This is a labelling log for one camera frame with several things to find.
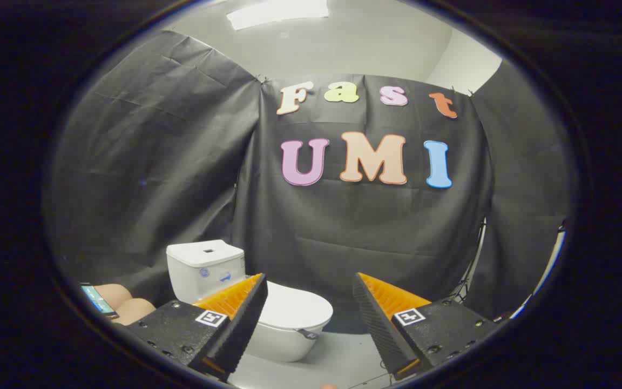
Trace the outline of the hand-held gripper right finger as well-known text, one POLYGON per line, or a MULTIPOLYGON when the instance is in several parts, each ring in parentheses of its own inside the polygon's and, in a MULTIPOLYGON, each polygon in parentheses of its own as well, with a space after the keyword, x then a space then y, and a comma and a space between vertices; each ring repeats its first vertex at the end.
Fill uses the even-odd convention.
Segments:
POLYGON ((397 381, 469 352, 498 327, 451 298, 432 302, 361 272, 354 276, 353 295, 383 364, 397 381))

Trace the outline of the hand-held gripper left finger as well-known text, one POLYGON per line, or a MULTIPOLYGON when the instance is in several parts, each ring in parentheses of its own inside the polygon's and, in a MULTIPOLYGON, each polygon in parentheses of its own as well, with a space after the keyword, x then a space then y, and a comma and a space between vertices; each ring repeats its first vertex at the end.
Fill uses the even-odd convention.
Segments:
POLYGON ((226 382, 249 345, 267 296, 266 274, 258 273, 196 303, 171 300, 126 330, 162 359, 226 382))

